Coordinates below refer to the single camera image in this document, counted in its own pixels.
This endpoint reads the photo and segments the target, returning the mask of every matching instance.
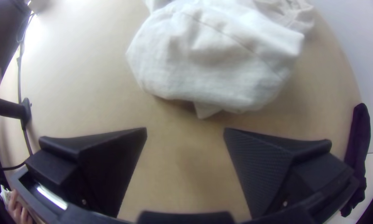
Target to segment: textured black plastic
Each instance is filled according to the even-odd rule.
[[[119,219],[114,219],[95,212],[81,209],[69,204],[66,211],[58,217],[55,224],[128,224]]]
[[[229,128],[224,139],[253,218],[266,214],[293,163],[329,152],[332,145]]]
[[[146,137],[146,128],[68,139],[41,137],[41,151],[26,164],[53,193],[116,217]],[[77,168],[71,175],[69,166]]]

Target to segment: tan tabletop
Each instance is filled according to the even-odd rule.
[[[360,96],[321,17],[306,38],[291,80],[273,103],[258,112],[222,112],[199,120],[190,103],[153,97],[134,80],[124,54],[147,16],[140,0],[52,1],[32,20],[22,60],[21,92],[32,103],[27,132],[34,152],[40,136],[147,127],[148,139],[119,218],[135,221],[142,210],[226,210],[237,221],[250,219],[222,138],[224,127],[295,139],[327,138],[333,142],[332,153],[343,158]],[[16,57],[0,87],[0,98],[13,102]],[[0,117],[0,157],[4,166],[28,157],[18,120]]]

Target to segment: white cloth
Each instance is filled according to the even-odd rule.
[[[199,118],[259,110],[278,95],[313,26],[305,0],[144,0],[126,56],[142,89]]]

